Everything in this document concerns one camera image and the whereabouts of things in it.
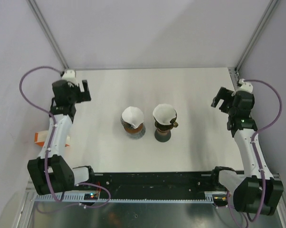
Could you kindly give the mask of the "clear glass dripper cone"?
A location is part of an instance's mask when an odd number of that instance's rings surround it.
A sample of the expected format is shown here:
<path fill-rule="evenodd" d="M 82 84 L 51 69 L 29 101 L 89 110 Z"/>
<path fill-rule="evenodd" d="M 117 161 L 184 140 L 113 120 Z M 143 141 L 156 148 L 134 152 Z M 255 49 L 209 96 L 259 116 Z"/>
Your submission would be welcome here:
<path fill-rule="evenodd" d="M 125 129 L 133 129 L 133 126 L 132 126 L 130 123 L 126 122 L 126 121 L 123 119 L 123 117 L 121 117 L 121 124 L 122 124 L 122 126 L 123 126 Z"/>

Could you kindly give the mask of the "white paper coffee filter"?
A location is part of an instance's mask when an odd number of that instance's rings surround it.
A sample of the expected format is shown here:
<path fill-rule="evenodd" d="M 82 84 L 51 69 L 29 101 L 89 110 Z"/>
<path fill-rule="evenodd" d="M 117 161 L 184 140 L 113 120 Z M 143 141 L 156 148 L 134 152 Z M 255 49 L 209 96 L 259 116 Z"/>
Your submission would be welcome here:
<path fill-rule="evenodd" d="M 122 119 L 136 129 L 144 122 L 144 114 L 140 108 L 130 106 L 123 111 Z"/>

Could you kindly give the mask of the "olive green dripper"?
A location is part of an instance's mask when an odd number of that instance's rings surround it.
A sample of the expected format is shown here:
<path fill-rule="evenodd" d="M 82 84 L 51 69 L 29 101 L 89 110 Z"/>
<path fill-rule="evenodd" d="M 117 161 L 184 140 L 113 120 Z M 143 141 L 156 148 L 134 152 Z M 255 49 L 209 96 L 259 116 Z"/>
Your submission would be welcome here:
<path fill-rule="evenodd" d="M 176 122 L 177 113 L 175 114 L 162 114 L 154 116 L 155 127 L 160 131 L 168 131 L 176 128 L 179 124 Z"/>

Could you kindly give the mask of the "clear glass carafe server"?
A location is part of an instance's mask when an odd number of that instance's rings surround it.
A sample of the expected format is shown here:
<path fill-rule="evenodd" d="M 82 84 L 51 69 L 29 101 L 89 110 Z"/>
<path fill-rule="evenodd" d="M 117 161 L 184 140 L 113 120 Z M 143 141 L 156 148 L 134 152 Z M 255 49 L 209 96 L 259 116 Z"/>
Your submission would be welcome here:
<path fill-rule="evenodd" d="M 142 128 L 136 132 L 136 133 L 128 133 L 128 137 L 130 137 L 131 139 L 140 139 L 145 135 L 146 132 L 146 128 L 145 125 L 142 125 Z"/>

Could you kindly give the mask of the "red black coffee dripper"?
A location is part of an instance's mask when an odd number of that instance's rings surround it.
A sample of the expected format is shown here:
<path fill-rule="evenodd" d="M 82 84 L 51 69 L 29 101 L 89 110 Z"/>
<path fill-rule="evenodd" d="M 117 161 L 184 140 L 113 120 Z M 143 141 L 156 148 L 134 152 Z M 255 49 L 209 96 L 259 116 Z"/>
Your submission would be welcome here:
<path fill-rule="evenodd" d="M 171 138 L 171 128 L 169 129 L 156 128 L 154 132 L 154 137 L 157 141 L 161 143 L 169 141 Z"/>

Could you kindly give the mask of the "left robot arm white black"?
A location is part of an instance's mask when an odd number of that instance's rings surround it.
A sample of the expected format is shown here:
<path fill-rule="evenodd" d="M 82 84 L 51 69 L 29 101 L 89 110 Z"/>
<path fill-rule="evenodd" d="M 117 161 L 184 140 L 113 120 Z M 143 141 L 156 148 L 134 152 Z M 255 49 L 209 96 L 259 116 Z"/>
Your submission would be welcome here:
<path fill-rule="evenodd" d="M 90 190 L 96 184 L 91 166 L 70 168 L 64 160 L 69 130 L 74 122 L 77 103 L 91 101 L 87 80 L 82 80 L 84 90 L 67 80 L 52 84 L 52 98 L 49 114 L 49 130 L 38 157 L 29 160 L 27 168 L 38 195 L 47 195 L 73 190 L 80 184 Z"/>

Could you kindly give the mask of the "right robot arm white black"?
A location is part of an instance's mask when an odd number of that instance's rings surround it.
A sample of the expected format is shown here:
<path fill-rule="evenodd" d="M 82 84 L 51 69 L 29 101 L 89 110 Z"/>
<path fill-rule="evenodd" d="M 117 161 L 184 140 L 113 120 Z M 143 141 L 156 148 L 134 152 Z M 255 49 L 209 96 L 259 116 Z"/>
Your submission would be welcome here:
<path fill-rule="evenodd" d="M 244 177 L 238 176 L 232 168 L 217 166 L 210 185 L 214 190 L 225 187 L 233 198 L 236 211 L 271 216 L 284 187 L 268 169 L 259 145 L 257 125 L 251 117 L 254 95 L 250 90 L 231 91 L 221 87 L 211 107 L 216 107 L 220 100 L 223 103 L 219 109 L 228 114 L 227 130 L 240 151 Z"/>

